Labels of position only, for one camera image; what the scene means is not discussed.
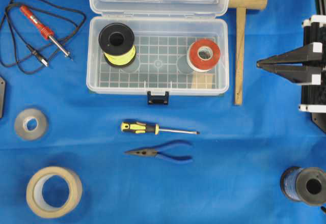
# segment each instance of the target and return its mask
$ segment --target screwdriver shaft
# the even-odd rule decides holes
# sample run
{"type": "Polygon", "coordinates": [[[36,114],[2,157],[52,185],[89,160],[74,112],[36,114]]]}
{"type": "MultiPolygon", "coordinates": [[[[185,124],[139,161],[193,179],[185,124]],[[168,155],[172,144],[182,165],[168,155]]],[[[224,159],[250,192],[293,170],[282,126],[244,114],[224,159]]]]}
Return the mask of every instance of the screwdriver shaft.
{"type": "Polygon", "coordinates": [[[174,133],[186,133],[186,134],[199,134],[198,131],[185,131],[185,130],[172,130],[160,128],[159,131],[174,132],[174,133]]]}

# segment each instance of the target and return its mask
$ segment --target beige tape roll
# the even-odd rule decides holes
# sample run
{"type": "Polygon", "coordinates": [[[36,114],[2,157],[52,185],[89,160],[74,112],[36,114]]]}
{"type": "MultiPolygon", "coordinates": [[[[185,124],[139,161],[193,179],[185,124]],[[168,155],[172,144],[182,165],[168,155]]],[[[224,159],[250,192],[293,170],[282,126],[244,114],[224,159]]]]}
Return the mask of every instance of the beige tape roll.
{"type": "Polygon", "coordinates": [[[46,167],[32,176],[27,190],[26,200],[30,209],[42,218],[58,218],[72,211],[79,203],[82,197],[83,187],[79,176],[66,168],[62,167],[46,167]],[[43,198],[42,190],[44,183],[53,176],[63,178],[69,187],[69,197],[66,203],[59,208],[49,205],[43,198]]]}

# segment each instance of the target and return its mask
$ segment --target red tape roll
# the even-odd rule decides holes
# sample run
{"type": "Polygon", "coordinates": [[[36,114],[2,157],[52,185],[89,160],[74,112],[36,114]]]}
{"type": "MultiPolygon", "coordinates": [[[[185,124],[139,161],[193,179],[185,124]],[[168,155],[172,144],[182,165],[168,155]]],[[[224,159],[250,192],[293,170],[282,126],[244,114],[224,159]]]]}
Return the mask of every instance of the red tape roll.
{"type": "Polygon", "coordinates": [[[200,72],[205,72],[214,68],[219,62],[220,57],[221,51],[219,46],[215,42],[208,39],[200,39],[194,42],[188,51],[188,63],[190,61],[196,68],[194,70],[200,70],[200,72]],[[200,52],[202,52],[203,55],[206,55],[207,59],[201,58],[199,56],[200,52]]]}

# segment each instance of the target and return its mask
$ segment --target red soldering iron handle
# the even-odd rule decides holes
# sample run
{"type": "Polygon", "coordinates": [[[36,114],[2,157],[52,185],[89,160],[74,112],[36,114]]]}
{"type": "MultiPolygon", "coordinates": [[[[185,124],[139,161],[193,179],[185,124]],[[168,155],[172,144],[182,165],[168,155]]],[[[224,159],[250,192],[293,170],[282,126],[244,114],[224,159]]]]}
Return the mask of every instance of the red soldering iron handle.
{"type": "Polygon", "coordinates": [[[45,40],[47,40],[49,36],[54,36],[55,33],[49,27],[43,25],[27,6],[22,5],[20,10],[27,17],[27,19],[29,19],[37,29],[39,29],[42,37],[44,37],[45,40]]]}

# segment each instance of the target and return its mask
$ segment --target screwdriver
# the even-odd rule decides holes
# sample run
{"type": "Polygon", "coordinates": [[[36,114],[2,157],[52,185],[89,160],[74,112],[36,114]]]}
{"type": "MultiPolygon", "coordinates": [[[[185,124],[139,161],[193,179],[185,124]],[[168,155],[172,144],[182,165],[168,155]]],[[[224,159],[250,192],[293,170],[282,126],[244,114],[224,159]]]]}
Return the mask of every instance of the screwdriver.
{"type": "Polygon", "coordinates": [[[121,123],[121,131],[123,131],[123,132],[131,132],[131,133],[134,133],[134,134],[155,133],[155,135],[158,135],[158,133],[160,131],[175,132],[175,133],[187,133],[187,134],[199,134],[198,131],[165,129],[165,128],[160,128],[158,126],[158,124],[147,125],[146,123],[141,123],[141,122],[134,122],[134,123],[122,122],[121,123]]]}
{"type": "Polygon", "coordinates": [[[35,15],[31,12],[31,10],[25,6],[22,5],[20,7],[21,12],[33,23],[33,25],[36,26],[36,28],[40,31],[42,37],[45,40],[50,39],[51,42],[54,43],[54,45],[56,45],[64,54],[66,57],[69,57],[71,60],[71,56],[70,56],[70,52],[68,52],[55,38],[54,38],[54,31],[52,31],[49,27],[43,25],[36,17],[35,15]]]}

